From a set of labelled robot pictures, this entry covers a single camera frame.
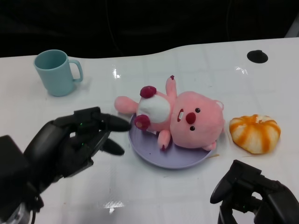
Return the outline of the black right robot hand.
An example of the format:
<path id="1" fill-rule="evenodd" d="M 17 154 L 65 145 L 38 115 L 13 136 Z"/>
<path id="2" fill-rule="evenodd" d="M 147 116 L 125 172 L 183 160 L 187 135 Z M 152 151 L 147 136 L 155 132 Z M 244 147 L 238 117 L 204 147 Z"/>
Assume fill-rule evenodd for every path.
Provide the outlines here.
<path id="1" fill-rule="evenodd" d="M 221 203 L 220 224 L 235 224 L 233 211 L 252 212 L 256 224 L 297 224 L 299 202 L 279 181 L 266 178 L 261 170 L 234 160 L 215 187 L 210 202 Z"/>

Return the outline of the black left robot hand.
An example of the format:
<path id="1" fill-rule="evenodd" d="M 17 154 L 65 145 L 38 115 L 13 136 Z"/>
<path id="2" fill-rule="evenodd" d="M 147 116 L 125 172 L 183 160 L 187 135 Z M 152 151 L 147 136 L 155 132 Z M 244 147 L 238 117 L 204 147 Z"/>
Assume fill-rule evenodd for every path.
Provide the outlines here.
<path id="1" fill-rule="evenodd" d="M 24 151 L 32 168 L 29 181 L 42 193 L 61 178 L 72 177 L 92 166 L 92 157 L 98 151 L 124 155 L 124 149 L 109 135 L 130 129 L 128 121 L 102 113 L 99 107 L 49 121 Z"/>

